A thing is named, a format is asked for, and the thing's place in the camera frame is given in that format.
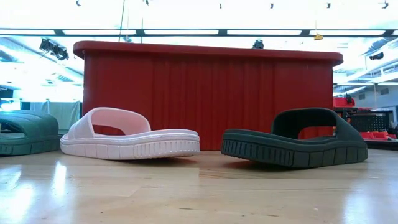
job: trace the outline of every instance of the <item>dark green slide sandal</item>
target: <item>dark green slide sandal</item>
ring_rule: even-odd
[[[335,126],[334,136],[299,140],[302,129]],[[272,134],[229,129],[221,153],[286,167],[312,168],[362,162],[368,158],[365,141],[350,124],[326,108],[288,110],[272,124]]]
[[[16,156],[60,149],[58,121],[37,111],[0,111],[0,155]]]

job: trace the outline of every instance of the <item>ceiling beam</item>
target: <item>ceiling beam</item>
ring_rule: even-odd
[[[395,29],[10,29],[0,35],[28,37],[398,37]]]
[[[12,38],[0,38],[0,45],[10,51],[10,55],[17,54],[13,56],[21,61],[25,63],[29,61],[31,65],[35,64],[37,69],[55,71],[73,80],[75,83],[83,83],[82,74],[72,70],[71,68],[57,64],[55,59],[49,58],[46,55],[41,55],[28,46],[23,45]]]

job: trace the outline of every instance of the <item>wall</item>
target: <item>wall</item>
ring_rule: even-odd
[[[380,90],[389,89],[389,94],[381,95]],[[365,99],[360,100],[359,94],[365,93]],[[354,93],[351,95],[355,99],[357,107],[366,108],[386,108],[398,105],[398,86],[378,86],[376,87],[376,102],[374,97],[374,88],[366,88],[365,92]]]
[[[1,90],[0,98],[12,98],[13,94],[14,94],[13,90]]]
[[[74,85],[47,86],[14,90],[14,98],[24,102],[76,102],[83,100],[83,87]]]

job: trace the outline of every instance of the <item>ceiling light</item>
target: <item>ceiling light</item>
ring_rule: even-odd
[[[355,79],[357,79],[357,78],[359,78],[359,77],[361,77],[363,75],[368,74],[369,72],[370,72],[370,70],[363,70],[361,72],[357,72],[357,73],[355,73],[353,75],[350,75],[350,76],[346,77],[345,81],[348,82],[348,81],[351,81],[351,80],[355,80]]]
[[[215,35],[218,30],[145,30],[147,35]]]
[[[311,30],[310,35],[383,35],[385,30]]]
[[[352,90],[348,90],[345,93],[333,93],[333,96],[352,94],[352,93],[355,93],[355,92],[357,92],[359,90],[363,90],[365,88],[366,88],[366,86],[363,86],[363,87],[355,88],[355,89],[352,89]]]
[[[301,30],[227,30],[228,35],[300,35]]]
[[[384,82],[384,83],[378,83],[378,85],[392,86],[392,85],[398,85],[398,83],[394,83],[394,82]]]
[[[55,35],[54,30],[38,29],[0,29],[3,35]]]
[[[364,86],[364,87],[359,87],[359,88],[355,88],[355,89],[352,89],[352,90],[348,90],[347,91],[347,94],[352,94],[352,93],[355,93],[355,92],[357,92],[357,91],[359,91],[359,90],[363,90],[363,89],[365,89],[366,88],[366,86]]]
[[[398,72],[392,72],[392,73],[384,74],[384,75],[382,75],[380,77],[377,77],[374,80],[372,80],[372,82],[374,82],[374,83],[384,83],[386,81],[394,80],[396,78],[398,78]]]
[[[369,86],[373,83],[336,83],[337,85],[356,85],[356,86]]]
[[[65,35],[135,35],[136,30],[63,30]]]

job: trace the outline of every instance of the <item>red box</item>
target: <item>red box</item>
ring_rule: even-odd
[[[89,41],[73,51],[85,60],[83,113],[135,111],[152,129],[197,131],[202,150],[219,150],[225,129],[269,132],[287,109],[332,109],[332,67],[343,61],[339,53]],[[300,137],[330,133],[312,128]]]
[[[348,103],[347,98],[334,97],[333,107],[335,108],[351,108],[355,107],[355,100],[352,98],[351,102]]]

